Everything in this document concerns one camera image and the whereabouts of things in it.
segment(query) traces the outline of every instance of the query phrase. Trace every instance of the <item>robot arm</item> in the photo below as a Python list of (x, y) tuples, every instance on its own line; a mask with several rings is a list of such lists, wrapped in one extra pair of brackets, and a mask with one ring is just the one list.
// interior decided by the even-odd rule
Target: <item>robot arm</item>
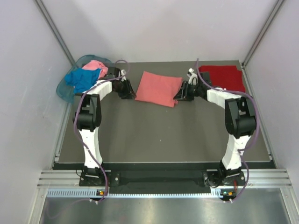
[[(108, 73), (104, 79), (97, 81), (92, 87), (95, 88), (88, 91), (80, 106), (80, 112), (77, 120), (77, 128), (82, 137), (82, 141), (88, 146), (91, 154), (95, 156), (99, 164), (102, 164), (103, 159), (100, 155), (98, 132), (101, 123), (102, 115), (100, 102), (109, 93), (115, 91), (121, 99), (130, 99), (135, 97), (135, 93), (131, 87), (130, 81), (123, 77), (121, 80), (106, 81), (118, 78), (120, 75), (125, 75), (125, 70), (120, 70), (115, 67), (109, 67)], [(79, 102), (84, 93), (77, 93), (74, 96), (73, 109), (77, 111)], [(84, 146), (85, 153), (85, 174), (98, 176), (100, 173), (98, 164), (92, 159)]]
[[(225, 126), (229, 133), (227, 149), (224, 157), (220, 161), (216, 182), (228, 182), (241, 174), (241, 158), (239, 149), (244, 149), (251, 135), (256, 129), (255, 111), (252, 102), (243, 96), (222, 91), (210, 89), (197, 78), (193, 69), (187, 73), (189, 81), (184, 81), (178, 94), (174, 97), (176, 100), (192, 101), (194, 97), (201, 97), (204, 100), (215, 103), (225, 109)], [(201, 73), (203, 79), (212, 85), (209, 73)]]

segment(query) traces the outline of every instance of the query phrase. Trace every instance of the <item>metal floor panel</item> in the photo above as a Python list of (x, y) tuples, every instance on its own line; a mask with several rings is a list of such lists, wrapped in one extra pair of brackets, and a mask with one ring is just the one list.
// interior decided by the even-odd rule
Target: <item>metal floor panel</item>
[[(50, 216), (76, 201), (47, 198)], [(216, 198), (109, 198), (99, 205), (81, 201), (50, 220), (45, 212), (40, 224), (290, 224), (279, 189), (250, 189), (233, 204)]]
[[(235, 65), (239, 61), (201, 62), (202, 65)], [(194, 62), (131, 63), (128, 78), (137, 91), (143, 71), (183, 77)], [(121, 100), (111, 93), (101, 101), (100, 152), (108, 162), (218, 162), (228, 142), (224, 110), (196, 98), (174, 108), (134, 100)], [(66, 128), (59, 163), (82, 163), (82, 144), (73, 133), (71, 116)], [(247, 161), (269, 161), (262, 135), (245, 154)]]

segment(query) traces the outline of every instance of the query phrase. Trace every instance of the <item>pink cloth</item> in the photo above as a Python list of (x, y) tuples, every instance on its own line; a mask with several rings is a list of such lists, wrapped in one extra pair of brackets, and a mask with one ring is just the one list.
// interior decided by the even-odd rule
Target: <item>pink cloth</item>
[(102, 62), (99, 62), (97, 60), (91, 60), (90, 63), (86, 64), (83, 67), (83, 69), (84, 70), (97, 70), (97, 69), (101, 69), (101, 72), (100, 72), (100, 75), (99, 75), (98, 79), (105, 77), (105, 75), (108, 72), (108, 68)]
[(178, 93), (183, 78), (160, 76), (143, 72), (135, 100), (174, 107), (178, 102), (174, 96)]

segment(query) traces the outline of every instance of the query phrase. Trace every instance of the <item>translucent blue bowl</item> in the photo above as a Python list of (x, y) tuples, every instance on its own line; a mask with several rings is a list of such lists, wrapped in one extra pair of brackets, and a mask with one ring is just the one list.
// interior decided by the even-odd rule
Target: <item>translucent blue bowl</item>
[[(72, 66), (72, 68), (68, 71), (67, 74), (69, 74), (71, 71), (74, 71), (78, 68), (82, 68), (84, 65), (89, 63), (91, 60), (97, 60), (99, 62), (102, 62), (106, 67), (109, 67), (112, 64), (112, 62), (106, 58), (98, 57), (95, 55), (85, 55), (77, 60), (76, 64), (74, 66)], [(61, 99), (65, 100), (69, 103), (73, 103), (73, 101), (74, 101), (73, 91), (74, 91), (74, 87), (67, 85), (64, 78), (60, 81), (60, 83), (58, 84), (58, 86), (56, 88), (57, 95)]]

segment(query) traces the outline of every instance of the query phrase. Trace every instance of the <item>folded cloth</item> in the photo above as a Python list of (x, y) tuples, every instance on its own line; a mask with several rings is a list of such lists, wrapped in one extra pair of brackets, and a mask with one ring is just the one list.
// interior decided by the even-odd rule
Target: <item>folded cloth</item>
[(67, 74), (64, 80), (67, 85), (74, 86), (74, 94), (90, 89), (98, 80), (101, 69), (77, 69)]
[(108, 72), (108, 68), (102, 62), (99, 62), (97, 60), (91, 60), (90, 63), (83, 66), (83, 69), (85, 69), (85, 70), (101, 69), (101, 72), (100, 72), (100, 75), (99, 75), (98, 79), (105, 77), (105, 75)]
[(201, 72), (210, 72), (213, 86), (245, 92), (242, 72), (239, 71), (236, 66), (201, 66), (199, 70)]
[(160, 76), (143, 72), (135, 100), (174, 107), (174, 96), (181, 88), (183, 78)]

